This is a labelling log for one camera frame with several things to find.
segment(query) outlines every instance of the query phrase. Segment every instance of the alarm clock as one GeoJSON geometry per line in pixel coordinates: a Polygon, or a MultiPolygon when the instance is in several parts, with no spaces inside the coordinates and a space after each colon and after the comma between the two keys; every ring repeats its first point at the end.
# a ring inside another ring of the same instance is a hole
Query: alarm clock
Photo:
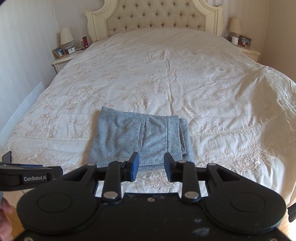
{"type": "Polygon", "coordinates": [[[72,54],[72,53],[76,52],[76,49],[75,49],[75,47],[72,47],[72,48],[67,49],[67,51],[68,51],[68,54],[72,54]]]}

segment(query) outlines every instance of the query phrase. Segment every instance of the logo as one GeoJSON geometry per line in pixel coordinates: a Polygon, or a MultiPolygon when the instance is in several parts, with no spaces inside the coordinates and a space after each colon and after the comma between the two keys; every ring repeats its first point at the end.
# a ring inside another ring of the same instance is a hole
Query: logo
{"type": "Polygon", "coordinates": [[[44,180],[47,180],[47,176],[39,176],[39,177],[24,177],[24,182],[28,183],[28,182],[44,182],[44,180]]]}

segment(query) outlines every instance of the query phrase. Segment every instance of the human hand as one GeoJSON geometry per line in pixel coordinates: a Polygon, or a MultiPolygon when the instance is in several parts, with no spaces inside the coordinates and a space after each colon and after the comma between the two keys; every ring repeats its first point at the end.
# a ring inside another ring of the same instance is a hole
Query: human hand
{"type": "Polygon", "coordinates": [[[6,213],[12,213],[12,207],[9,202],[2,198],[0,209],[0,240],[11,241],[13,237],[11,235],[12,225],[6,213]]]}

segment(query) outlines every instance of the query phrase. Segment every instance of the clock face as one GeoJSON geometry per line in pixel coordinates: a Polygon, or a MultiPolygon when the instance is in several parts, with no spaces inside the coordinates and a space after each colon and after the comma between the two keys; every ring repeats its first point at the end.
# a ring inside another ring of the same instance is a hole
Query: clock face
{"type": "Polygon", "coordinates": [[[72,54],[76,52],[76,49],[75,47],[73,47],[73,48],[70,48],[68,51],[69,51],[69,54],[72,54]]]}

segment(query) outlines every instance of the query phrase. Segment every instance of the lampshade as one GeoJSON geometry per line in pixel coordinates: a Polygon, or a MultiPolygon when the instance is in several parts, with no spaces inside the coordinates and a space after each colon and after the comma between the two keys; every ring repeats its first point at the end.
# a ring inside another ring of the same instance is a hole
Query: lampshade
{"type": "Polygon", "coordinates": [[[229,31],[233,32],[233,33],[236,33],[236,34],[241,34],[242,33],[239,18],[232,18],[231,19],[229,31]]]}
{"type": "Polygon", "coordinates": [[[70,29],[68,27],[63,28],[61,30],[61,45],[70,43],[73,40],[74,40],[74,38],[71,34],[70,29]]]}

